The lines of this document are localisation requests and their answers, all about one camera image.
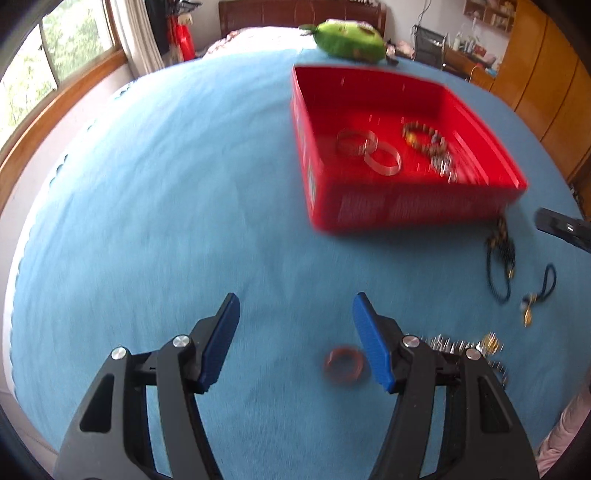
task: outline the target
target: wooden headboard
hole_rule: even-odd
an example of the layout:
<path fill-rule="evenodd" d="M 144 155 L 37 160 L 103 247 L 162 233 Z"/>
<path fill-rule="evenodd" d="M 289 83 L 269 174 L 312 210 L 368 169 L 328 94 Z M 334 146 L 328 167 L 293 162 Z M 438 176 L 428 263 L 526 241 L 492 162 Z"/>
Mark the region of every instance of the wooden headboard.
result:
<path fill-rule="evenodd" d="M 350 0 L 222 0 L 218 6 L 222 38 L 240 28 L 318 25 L 329 18 L 367 22 L 382 36 L 386 29 L 383 4 Z"/>

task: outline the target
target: metal screw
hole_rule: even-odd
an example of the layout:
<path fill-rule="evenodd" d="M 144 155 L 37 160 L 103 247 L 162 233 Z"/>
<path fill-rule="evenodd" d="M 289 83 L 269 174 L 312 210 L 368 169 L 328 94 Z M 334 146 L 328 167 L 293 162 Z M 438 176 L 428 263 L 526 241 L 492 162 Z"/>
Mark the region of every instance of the metal screw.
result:
<path fill-rule="evenodd" d="M 111 358 L 113 360 L 121 360 L 125 355 L 127 355 L 127 350 L 122 346 L 117 347 L 111 352 Z"/>
<path fill-rule="evenodd" d="M 414 335 L 407 335 L 402 339 L 402 343 L 404 344 L 404 346 L 407 346 L 408 348 L 416 348 L 421 343 L 421 340 L 419 340 Z"/>
<path fill-rule="evenodd" d="M 480 360 L 480 357 L 482 356 L 482 354 L 478 350 L 476 350 L 475 348 L 469 348 L 468 350 L 466 350 L 466 356 L 470 360 Z"/>
<path fill-rule="evenodd" d="M 188 336 L 186 335 L 178 335 L 176 337 L 173 338 L 173 345 L 176 348 L 182 348 L 185 347 L 189 344 L 190 339 Z"/>

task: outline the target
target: black cord necklace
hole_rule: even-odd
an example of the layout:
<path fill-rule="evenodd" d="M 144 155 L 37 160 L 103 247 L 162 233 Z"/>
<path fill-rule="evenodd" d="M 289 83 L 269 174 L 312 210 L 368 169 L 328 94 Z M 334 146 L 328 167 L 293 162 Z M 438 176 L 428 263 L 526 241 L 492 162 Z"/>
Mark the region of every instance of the black cord necklace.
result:
<path fill-rule="evenodd" d="M 550 287 L 550 289 L 548 291 L 546 291 L 546 288 L 548 287 L 548 274 L 550 272 L 552 272 L 552 276 L 554 278 L 552 280 L 552 286 Z M 545 301 L 548 297 L 550 297 L 550 295 L 552 295 L 552 292 L 554 291 L 555 288 L 556 288 L 556 268 L 554 267 L 553 264 L 549 263 L 548 265 L 546 265 L 546 270 L 544 272 L 544 284 L 542 285 L 542 291 L 540 293 L 528 293 L 521 300 L 521 310 L 523 311 L 523 326 L 524 327 L 527 328 L 531 325 L 531 319 L 532 319 L 531 308 L 534 305 L 534 303 L 542 303 L 543 301 Z"/>
<path fill-rule="evenodd" d="M 503 263 L 506 294 L 499 293 L 492 282 L 491 262 L 492 255 Z M 504 217 L 500 217 L 497 222 L 497 230 L 486 240 L 486 279 L 492 295 L 501 304 L 505 304 L 511 298 L 511 279 L 515 274 L 515 244 L 507 232 L 507 222 Z"/>

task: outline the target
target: shelf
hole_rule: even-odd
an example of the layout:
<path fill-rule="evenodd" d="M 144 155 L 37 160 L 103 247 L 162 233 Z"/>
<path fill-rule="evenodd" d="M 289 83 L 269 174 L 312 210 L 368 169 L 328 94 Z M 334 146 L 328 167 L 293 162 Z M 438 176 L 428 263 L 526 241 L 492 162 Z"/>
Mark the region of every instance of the shelf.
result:
<path fill-rule="evenodd" d="M 473 0 L 466 0 L 464 7 L 464 15 L 468 18 L 476 18 L 489 28 L 510 34 L 513 30 L 515 22 L 515 14 L 507 14 L 498 8 L 490 7 L 488 4 L 483 5 Z M 496 19 L 501 18 L 502 24 L 499 24 Z"/>

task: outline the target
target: blue bedsheet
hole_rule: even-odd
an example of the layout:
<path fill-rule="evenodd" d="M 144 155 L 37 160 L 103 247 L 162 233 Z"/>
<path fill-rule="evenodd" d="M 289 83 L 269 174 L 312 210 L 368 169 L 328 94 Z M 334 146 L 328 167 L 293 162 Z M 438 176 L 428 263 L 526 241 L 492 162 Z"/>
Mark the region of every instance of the blue bedsheet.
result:
<path fill-rule="evenodd" d="M 591 256 L 535 230 L 539 207 L 578 212 L 528 128 L 477 87 L 412 62 L 398 68 L 449 85 L 531 183 L 508 211 L 517 271 L 500 307 L 485 277 L 490 225 L 312 230 L 289 109 L 294 62 L 336 61 L 286 50 L 172 67 L 133 84 L 72 145 L 26 247 L 12 319 L 18 401 L 54 447 L 114 346 L 157 349 L 229 291 L 241 322 L 219 382 L 199 398 L 226 480 L 368 476 L 395 397 L 373 381 L 336 387 L 322 373 L 334 346 L 359 344 L 359 291 L 418 335 L 495 331 L 533 445 L 578 388 L 591 356 Z M 521 297 L 540 289 L 548 262 L 556 292 L 525 330 Z M 154 393 L 152 444 L 167 471 Z M 427 469 L 436 454 L 433 442 Z"/>

